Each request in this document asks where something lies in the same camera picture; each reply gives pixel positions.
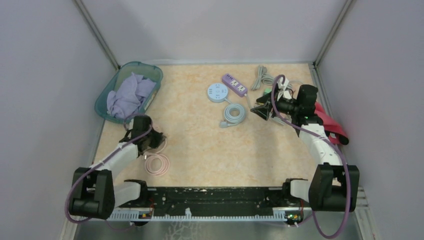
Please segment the blue round socket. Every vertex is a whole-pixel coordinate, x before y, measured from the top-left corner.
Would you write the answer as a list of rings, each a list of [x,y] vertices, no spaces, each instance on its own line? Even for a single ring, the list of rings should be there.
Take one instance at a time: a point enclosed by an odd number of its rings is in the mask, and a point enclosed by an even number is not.
[[[228,87],[223,83],[213,83],[207,89],[207,97],[213,103],[222,103],[229,95]]]

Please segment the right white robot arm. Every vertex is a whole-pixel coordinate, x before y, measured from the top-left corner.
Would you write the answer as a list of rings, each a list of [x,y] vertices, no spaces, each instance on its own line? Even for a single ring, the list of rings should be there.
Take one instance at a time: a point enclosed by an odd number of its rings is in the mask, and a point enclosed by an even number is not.
[[[251,112],[264,120],[280,113],[290,116],[297,136],[308,147],[315,160],[312,180],[289,178],[281,199],[287,206],[295,206],[301,199],[313,211],[353,212],[357,205],[360,171],[355,165],[344,165],[340,153],[326,135],[323,120],[315,113],[318,88],[303,84],[295,99],[277,97],[276,90],[256,99]]]

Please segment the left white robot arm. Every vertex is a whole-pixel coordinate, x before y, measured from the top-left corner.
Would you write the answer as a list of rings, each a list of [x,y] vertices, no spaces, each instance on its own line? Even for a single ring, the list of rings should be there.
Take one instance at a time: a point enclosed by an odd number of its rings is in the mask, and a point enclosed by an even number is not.
[[[117,175],[142,154],[157,149],[164,141],[162,132],[153,127],[145,114],[134,114],[125,135],[115,149],[97,164],[79,167],[73,173],[71,189],[65,200],[65,217],[72,223],[90,219],[107,220],[114,210],[129,202],[138,207],[149,203],[150,193],[144,180],[128,179],[114,185]]]

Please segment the purple power strip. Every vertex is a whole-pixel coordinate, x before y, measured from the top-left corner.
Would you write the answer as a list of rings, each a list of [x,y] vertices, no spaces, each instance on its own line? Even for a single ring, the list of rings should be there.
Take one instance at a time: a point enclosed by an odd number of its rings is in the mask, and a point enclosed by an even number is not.
[[[246,97],[248,94],[248,89],[244,84],[242,84],[235,77],[230,75],[229,73],[224,74],[221,77],[221,81],[224,85],[226,85],[229,89],[231,89],[234,93],[236,93],[239,97]]]

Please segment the green plug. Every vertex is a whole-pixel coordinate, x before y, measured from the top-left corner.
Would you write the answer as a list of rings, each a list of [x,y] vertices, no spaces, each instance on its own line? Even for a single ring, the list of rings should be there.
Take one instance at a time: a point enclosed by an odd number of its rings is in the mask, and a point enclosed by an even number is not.
[[[270,92],[271,92],[271,90],[272,90],[271,88],[266,88],[266,89],[263,91],[263,93],[264,93],[264,94],[268,94],[268,93],[270,93]]]

